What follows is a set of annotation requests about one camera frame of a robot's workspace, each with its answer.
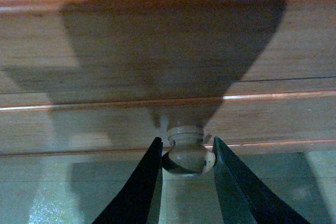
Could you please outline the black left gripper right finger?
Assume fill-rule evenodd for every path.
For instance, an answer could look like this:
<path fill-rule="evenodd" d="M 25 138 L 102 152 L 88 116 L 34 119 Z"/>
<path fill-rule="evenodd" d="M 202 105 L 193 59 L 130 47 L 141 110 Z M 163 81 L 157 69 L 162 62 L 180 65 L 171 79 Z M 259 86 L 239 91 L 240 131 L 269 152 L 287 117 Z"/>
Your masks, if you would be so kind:
<path fill-rule="evenodd" d="M 308 223 L 273 193 L 219 138 L 214 179 L 223 223 Z"/>

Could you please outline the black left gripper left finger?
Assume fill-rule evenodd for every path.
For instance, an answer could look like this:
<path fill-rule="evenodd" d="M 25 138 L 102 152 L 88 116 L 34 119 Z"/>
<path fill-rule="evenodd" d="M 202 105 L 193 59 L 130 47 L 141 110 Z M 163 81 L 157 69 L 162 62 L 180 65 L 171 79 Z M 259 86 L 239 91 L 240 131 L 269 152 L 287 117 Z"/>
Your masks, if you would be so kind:
<path fill-rule="evenodd" d="M 160 222 L 162 149 L 162 139 L 156 137 L 123 188 L 93 223 Z"/>

